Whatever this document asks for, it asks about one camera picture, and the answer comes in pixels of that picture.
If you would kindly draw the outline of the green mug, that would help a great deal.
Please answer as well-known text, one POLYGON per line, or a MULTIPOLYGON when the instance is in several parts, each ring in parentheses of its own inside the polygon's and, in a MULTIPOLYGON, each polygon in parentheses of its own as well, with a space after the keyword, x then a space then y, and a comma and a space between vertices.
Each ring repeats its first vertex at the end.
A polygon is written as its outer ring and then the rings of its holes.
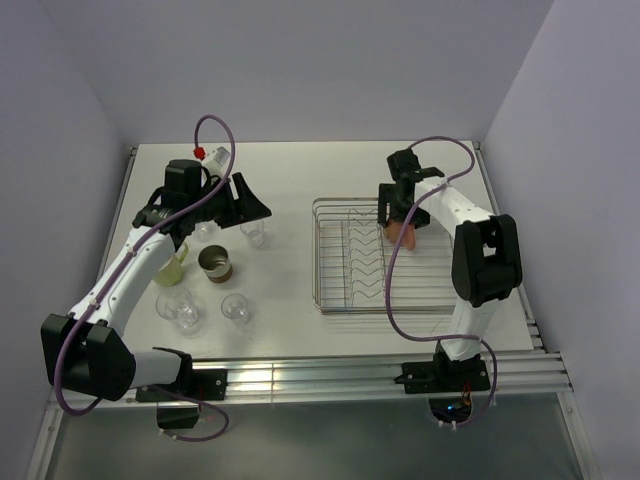
POLYGON ((173 287, 183 279, 183 263, 190 252, 190 247, 184 243, 178 251, 159 269, 153 282, 161 287, 173 287))

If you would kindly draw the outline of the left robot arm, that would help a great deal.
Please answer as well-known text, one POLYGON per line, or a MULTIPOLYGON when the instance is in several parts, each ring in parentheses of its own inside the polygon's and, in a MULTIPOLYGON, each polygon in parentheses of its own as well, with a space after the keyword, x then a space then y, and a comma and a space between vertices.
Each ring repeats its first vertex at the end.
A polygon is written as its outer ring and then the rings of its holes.
POLYGON ((170 161, 163 184, 135 215, 124 246, 100 280, 67 314, 51 314, 42 324, 46 370, 57 399, 69 390, 116 401, 131 389, 153 385, 172 399, 190 395, 192 357, 164 347, 132 352, 124 342, 129 318, 197 224, 226 229, 271 214, 241 173, 224 178, 196 160, 170 161))

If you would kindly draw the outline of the orange floral mug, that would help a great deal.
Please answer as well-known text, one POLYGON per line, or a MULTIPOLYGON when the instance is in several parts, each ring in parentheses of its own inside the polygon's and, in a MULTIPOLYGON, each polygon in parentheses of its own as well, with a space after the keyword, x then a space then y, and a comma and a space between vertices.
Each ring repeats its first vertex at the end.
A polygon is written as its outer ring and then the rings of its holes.
POLYGON ((416 247, 415 228, 409 224, 402 234, 403 223, 390 220, 384 228, 385 237, 392 243, 401 245, 408 251, 413 251, 416 247))

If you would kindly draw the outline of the steel cup brown band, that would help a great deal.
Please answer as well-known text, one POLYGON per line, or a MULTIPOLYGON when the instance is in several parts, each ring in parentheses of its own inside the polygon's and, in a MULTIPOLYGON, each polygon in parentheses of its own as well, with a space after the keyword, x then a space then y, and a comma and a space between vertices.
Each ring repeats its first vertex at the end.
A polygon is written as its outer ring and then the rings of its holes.
POLYGON ((216 284, 225 283, 233 275, 228 251, 220 245, 209 245, 198 254, 198 265, 207 279, 216 284))

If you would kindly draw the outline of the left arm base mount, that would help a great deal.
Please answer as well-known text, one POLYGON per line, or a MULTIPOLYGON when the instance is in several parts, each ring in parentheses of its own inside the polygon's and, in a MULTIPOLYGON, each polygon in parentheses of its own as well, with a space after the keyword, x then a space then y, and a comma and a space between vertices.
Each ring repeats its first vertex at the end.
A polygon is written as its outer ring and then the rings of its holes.
MULTIPOLYGON (((193 370, 184 381, 159 385, 157 387, 189 399, 221 401, 225 398, 227 379, 227 369, 196 369, 193 370)), ((148 387, 146 390, 138 388, 135 399, 137 402, 142 403, 175 401, 175 398, 171 395, 161 393, 151 387, 148 387)))

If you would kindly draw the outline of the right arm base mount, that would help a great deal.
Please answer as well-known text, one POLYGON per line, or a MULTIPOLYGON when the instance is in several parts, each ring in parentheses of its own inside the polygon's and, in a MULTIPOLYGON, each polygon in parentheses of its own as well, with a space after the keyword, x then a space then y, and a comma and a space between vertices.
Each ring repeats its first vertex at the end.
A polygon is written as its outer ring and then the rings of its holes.
POLYGON ((405 362, 394 383, 406 394, 463 393, 489 391, 491 383, 479 354, 464 361, 450 360, 444 351, 425 362, 405 362))

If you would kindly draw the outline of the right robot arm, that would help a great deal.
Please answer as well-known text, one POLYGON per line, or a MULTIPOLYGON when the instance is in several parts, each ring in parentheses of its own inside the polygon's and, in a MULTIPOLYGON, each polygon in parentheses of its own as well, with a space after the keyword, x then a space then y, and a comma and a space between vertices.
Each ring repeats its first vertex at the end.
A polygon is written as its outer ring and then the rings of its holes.
POLYGON ((439 340, 446 357, 433 365, 435 383, 452 390, 468 374, 464 361, 481 351, 481 339, 499 304, 522 282, 515 220, 476 205, 436 167, 423 168, 411 149, 387 158, 392 181, 379 185, 378 224, 394 250, 415 248, 416 230, 439 223, 453 240, 451 280, 457 295, 449 331, 439 340))

